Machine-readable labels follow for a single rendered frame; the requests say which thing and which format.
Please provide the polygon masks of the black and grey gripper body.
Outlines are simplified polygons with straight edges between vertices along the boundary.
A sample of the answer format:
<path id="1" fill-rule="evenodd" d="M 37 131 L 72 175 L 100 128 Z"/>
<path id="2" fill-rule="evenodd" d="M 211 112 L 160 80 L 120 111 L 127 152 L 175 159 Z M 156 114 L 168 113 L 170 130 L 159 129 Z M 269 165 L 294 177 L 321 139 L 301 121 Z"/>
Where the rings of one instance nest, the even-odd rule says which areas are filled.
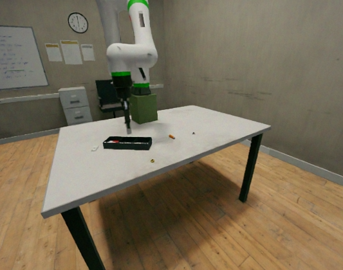
<path id="1" fill-rule="evenodd" d="M 131 98 L 131 88 L 128 87 L 128 88 L 121 88 L 121 89 L 118 89 L 118 88 L 115 88 L 116 90 L 116 97 L 118 99 L 122 99 L 122 102 L 123 102 L 123 105 L 124 105 L 124 102 L 127 103 L 127 98 Z"/>

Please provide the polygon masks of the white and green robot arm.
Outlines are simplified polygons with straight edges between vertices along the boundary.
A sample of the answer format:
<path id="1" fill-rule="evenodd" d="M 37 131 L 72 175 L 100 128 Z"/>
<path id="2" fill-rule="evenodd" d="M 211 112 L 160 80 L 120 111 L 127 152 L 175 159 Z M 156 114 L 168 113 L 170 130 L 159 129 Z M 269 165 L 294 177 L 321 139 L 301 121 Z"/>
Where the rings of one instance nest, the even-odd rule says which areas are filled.
<path id="1" fill-rule="evenodd" d="M 104 37 L 108 72 L 114 88 L 131 87 L 135 96 L 151 95 L 149 68 L 158 54 L 151 35 L 147 0 L 96 0 Z M 129 12 L 135 44 L 120 44 L 119 13 Z M 134 90 L 133 90 L 134 85 Z"/>

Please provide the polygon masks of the dark grey three-compartment bin rack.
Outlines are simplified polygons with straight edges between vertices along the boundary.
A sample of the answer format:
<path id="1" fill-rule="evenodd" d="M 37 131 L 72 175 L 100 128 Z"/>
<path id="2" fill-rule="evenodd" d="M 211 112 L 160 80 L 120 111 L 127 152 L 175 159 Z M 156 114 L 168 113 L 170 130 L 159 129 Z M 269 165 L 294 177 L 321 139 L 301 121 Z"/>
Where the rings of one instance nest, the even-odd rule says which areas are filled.
<path id="1" fill-rule="evenodd" d="M 110 136 L 103 142 L 104 149 L 116 150 L 149 150 L 151 145 L 152 137 Z"/>

